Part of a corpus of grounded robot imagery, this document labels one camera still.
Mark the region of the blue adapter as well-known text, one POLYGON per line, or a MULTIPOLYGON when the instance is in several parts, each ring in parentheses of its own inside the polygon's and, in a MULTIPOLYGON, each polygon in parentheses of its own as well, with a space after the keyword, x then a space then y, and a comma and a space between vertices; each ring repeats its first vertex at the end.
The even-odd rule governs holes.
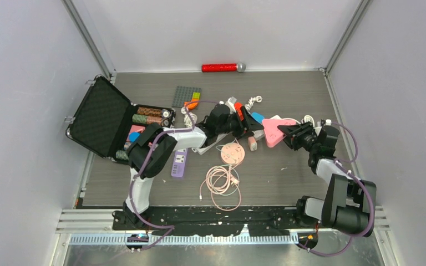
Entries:
POLYGON ((252 112, 251 113, 252 118, 257 121, 259 124, 262 124, 262 121, 264 119, 264 116, 262 116, 261 114, 257 113, 257 112, 252 112))

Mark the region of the pink triangular power strip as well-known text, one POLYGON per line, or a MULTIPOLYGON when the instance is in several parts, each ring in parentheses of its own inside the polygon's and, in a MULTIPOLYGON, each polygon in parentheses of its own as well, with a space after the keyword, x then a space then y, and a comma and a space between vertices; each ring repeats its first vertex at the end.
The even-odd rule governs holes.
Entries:
POLYGON ((267 146, 269 148, 273 148, 285 138, 285 134, 278 128, 278 126, 293 126, 293 125, 296 125, 296 121, 294 119, 282 119, 282 118, 263 119, 262 126, 264 130, 267 146))

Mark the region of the salmon pink charger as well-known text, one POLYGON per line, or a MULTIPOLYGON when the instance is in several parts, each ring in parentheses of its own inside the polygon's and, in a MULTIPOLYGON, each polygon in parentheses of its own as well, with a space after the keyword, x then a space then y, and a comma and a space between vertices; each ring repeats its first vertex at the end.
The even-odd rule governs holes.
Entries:
POLYGON ((253 136, 249 137, 247 139, 247 142, 248 142, 248 146, 249 146, 250 151, 256 151, 257 150, 257 141, 253 136))

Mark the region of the red cube socket adapter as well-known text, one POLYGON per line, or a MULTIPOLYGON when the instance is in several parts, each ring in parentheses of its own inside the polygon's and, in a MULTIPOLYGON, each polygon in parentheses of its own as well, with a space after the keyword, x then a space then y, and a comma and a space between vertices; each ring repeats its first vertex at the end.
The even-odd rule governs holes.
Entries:
POLYGON ((241 108, 243 107, 243 105, 239 102, 234 103, 234 108, 236 110, 236 112, 238 113, 238 116, 240 118, 240 120, 244 119, 244 116, 242 114, 241 108))

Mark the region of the white multicolour power strip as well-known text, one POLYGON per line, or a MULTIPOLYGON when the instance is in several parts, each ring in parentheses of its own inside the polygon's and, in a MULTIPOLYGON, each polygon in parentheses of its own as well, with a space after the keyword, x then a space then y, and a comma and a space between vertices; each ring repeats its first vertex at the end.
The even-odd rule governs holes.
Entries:
POLYGON ((227 134, 220 134, 216 141, 212 142, 209 146, 206 147, 202 147, 202 148, 191 148, 191 150, 199 155, 203 155, 204 153, 206 153, 209 149, 215 147, 216 144, 218 144, 222 139, 224 139, 227 136, 227 134))

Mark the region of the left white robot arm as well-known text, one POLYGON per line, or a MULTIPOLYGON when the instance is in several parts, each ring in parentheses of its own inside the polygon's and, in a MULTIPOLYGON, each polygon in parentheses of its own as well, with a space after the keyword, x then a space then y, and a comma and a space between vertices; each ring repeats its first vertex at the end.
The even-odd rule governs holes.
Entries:
POLYGON ((130 183, 123 203, 126 221, 134 229, 147 225, 149 195, 154 177, 166 165, 171 154, 181 149, 203 149, 213 145, 218 136, 232 134, 243 139, 262 130, 263 126, 241 107, 237 112, 226 104, 218 103, 203 120, 192 127, 170 129, 158 124, 149 125, 128 148, 130 183))

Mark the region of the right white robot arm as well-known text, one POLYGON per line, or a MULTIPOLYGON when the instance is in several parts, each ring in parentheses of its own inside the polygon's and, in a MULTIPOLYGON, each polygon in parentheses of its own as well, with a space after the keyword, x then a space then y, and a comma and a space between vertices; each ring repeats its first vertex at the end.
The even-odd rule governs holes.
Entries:
POLYGON ((328 184, 324 199, 303 196, 297 201, 295 222, 305 228, 320 222, 353 237, 369 237, 377 188, 345 170, 334 156, 340 131, 331 125, 316 130, 310 122, 277 128, 288 147, 309 153, 308 166, 328 184))

